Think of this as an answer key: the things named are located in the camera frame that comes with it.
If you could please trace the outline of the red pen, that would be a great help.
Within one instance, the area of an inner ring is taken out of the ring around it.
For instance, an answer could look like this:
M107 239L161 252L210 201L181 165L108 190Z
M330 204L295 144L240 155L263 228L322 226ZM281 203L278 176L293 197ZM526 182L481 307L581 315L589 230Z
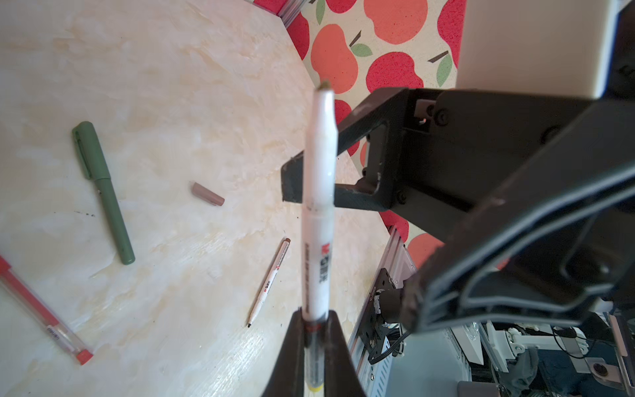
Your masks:
M1 286L31 314L31 317L63 351L79 362L79 365L87 364L94 357L85 343L14 274L13 268L3 257L1 257Z

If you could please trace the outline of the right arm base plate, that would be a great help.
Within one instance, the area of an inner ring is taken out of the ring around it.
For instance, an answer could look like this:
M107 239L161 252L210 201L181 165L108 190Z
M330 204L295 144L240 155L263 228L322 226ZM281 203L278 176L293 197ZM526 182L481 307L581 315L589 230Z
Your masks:
M370 365L403 354L410 332L400 322L402 300L403 287L398 288L387 269L380 268L357 331Z

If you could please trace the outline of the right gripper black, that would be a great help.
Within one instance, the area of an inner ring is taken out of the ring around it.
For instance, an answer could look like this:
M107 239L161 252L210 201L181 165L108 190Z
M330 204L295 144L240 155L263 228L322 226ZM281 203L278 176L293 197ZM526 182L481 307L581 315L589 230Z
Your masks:
M337 156L352 169L332 182L337 208L386 211L400 184L419 198L408 221L445 238L530 157L564 132L593 99L475 90L382 88L338 125Z

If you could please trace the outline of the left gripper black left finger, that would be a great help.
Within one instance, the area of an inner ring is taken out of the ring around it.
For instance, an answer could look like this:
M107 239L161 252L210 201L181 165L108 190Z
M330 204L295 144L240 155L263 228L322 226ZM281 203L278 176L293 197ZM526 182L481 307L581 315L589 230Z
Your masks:
M304 331L302 309L298 309L291 317L262 397L302 397L304 395Z

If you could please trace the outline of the green pen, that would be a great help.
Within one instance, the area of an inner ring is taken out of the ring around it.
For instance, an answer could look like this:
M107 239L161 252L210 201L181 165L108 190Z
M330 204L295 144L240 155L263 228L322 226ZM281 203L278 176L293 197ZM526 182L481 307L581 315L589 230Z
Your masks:
M136 257L94 124L81 122L72 129L71 135L85 178L91 180L97 190L119 258L122 264L130 265Z

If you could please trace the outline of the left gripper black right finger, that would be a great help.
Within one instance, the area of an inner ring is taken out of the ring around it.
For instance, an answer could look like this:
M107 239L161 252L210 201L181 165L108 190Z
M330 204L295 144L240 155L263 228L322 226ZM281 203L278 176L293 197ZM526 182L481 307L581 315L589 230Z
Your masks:
M333 310L329 311L325 326L324 350L324 396L365 397L339 318Z

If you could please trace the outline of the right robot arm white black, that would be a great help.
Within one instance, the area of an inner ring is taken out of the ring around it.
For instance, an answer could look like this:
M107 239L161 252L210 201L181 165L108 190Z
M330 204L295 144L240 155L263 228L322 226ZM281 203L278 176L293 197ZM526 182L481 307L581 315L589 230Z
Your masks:
M634 102L381 88L339 124L370 141L339 208L390 210L442 242L406 283L410 332L576 325L634 264Z

